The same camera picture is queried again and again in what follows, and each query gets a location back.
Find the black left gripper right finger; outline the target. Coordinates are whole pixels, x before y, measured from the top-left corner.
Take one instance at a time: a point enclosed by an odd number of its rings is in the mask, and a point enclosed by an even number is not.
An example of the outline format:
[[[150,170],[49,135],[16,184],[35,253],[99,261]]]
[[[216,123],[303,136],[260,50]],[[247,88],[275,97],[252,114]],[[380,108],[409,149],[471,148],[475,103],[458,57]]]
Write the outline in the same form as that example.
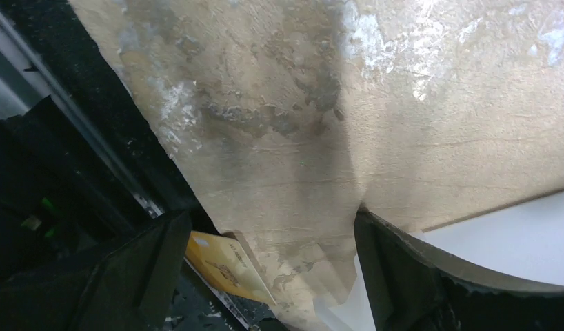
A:
[[[564,330],[564,286],[471,263],[368,210],[354,237],[377,330]]]

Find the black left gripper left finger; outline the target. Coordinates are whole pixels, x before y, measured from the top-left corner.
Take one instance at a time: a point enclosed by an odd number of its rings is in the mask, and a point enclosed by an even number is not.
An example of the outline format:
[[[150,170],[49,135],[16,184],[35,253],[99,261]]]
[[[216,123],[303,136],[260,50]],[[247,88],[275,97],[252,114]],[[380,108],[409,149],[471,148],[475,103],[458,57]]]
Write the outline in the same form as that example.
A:
[[[191,229],[169,212],[0,283],[0,330],[160,330]]]

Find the gold credit card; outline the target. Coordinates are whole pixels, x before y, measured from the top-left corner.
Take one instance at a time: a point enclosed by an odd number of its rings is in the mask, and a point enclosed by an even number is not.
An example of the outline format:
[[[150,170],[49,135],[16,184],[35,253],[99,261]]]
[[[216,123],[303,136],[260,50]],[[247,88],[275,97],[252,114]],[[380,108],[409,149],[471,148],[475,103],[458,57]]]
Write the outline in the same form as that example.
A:
[[[192,231],[185,257],[213,288],[264,304],[276,304],[236,239]]]

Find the white plastic card box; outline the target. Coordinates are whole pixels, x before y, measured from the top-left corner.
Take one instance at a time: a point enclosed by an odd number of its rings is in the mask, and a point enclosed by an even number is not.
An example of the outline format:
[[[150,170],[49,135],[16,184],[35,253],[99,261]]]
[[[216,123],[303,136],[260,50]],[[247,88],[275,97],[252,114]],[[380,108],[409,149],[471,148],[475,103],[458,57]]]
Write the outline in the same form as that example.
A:
[[[408,234],[479,266],[564,286],[564,192]],[[354,263],[357,277],[345,303],[316,299],[316,315],[332,330],[377,330],[358,253]]]

